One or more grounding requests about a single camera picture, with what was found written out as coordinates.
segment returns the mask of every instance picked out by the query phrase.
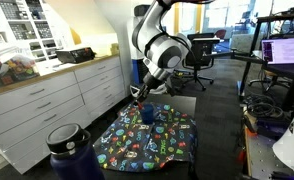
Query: water bottle lid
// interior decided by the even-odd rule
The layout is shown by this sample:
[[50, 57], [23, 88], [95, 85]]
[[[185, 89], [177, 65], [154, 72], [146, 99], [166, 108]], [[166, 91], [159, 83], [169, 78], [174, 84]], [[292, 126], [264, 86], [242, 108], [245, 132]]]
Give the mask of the water bottle lid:
[[48, 135], [46, 141], [53, 154], [61, 154], [87, 144], [89, 138], [78, 124], [73, 123], [58, 127]]

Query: drawer handle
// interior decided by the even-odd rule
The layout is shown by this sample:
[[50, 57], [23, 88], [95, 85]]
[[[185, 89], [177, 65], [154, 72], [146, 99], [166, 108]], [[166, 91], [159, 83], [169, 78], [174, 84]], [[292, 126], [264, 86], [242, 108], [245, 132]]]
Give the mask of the drawer handle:
[[36, 92], [30, 93], [30, 95], [35, 95], [35, 94], [40, 93], [40, 92], [42, 92], [42, 91], [45, 91], [45, 89], [41, 89], [41, 90], [39, 90], [39, 91], [36, 91]]
[[104, 90], [106, 90], [106, 89], [108, 89], [108, 88], [110, 88], [110, 85], [109, 85], [109, 86], [107, 86], [107, 87], [105, 87], [105, 88], [104, 88]]
[[48, 106], [49, 104], [51, 104], [51, 102], [49, 102], [49, 103], [47, 103], [47, 104], [44, 104], [44, 105], [42, 105], [42, 106], [39, 106], [39, 107], [37, 107], [37, 109], [44, 108], [44, 107]]
[[102, 81], [102, 80], [105, 80], [106, 78], [108, 78], [108, 76], [105, 76], [105, 77], [101, 78], [100, 80]]
[[111, 103], [107, 104], [107, 107], [109, 107], [109, 106], [111, 106], [113, 104], [114, 104], [114, 102], [111, 102]]
[[109, 94], [108, 96], [105, 97], [105, 99], [107, 99], [107, 98], [109, 98], [109, 97], [111, 97], [111, 96], [112, 96], [112, 94]]
[[45, 122], [46, 122], [46, 121], [49, 121], [49, 120], [51, 120], [52, 118], [54, 118], [54, 117], [56, 117], [56, 116], [57, 116], [57, 114], [54, 114], [53, 116], [51, 116], [51, 117], [45, 119], [44, 121], [45, 121]]
[[106, 66], [103, 66], [101, 68], [98, 68], [98, 70], [102, 70], [102, 69], [105, 69], [105, 68], [106, 68]]

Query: blue cup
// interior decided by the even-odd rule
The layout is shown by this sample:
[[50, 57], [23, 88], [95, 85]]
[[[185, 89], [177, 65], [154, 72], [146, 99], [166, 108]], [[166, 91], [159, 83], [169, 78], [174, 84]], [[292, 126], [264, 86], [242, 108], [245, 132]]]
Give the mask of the blue cup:
[[154, 107], [152, 104], [144, 104], [143, 109], [139, 111], [144, 124], [152, 124], [154, 122]]

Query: blue water bottle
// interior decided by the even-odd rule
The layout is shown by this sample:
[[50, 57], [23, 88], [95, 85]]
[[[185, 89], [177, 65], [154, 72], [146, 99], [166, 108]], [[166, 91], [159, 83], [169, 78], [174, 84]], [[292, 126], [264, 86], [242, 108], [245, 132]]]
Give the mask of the blue water bottle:
[[51, 132], [47, 145], [50, 164], [61, 180], [104, 180], [90, 133], [78, 124], [66, 124]]

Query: black box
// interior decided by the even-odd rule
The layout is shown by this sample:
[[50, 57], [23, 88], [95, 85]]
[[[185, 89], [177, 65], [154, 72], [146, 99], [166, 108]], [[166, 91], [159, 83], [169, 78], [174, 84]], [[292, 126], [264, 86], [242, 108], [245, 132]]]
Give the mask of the black box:
[[96, 55], [90, 47], [56, 50], [56, 54], [58, 60], [62, 63], [74, 64], [93, 60]]

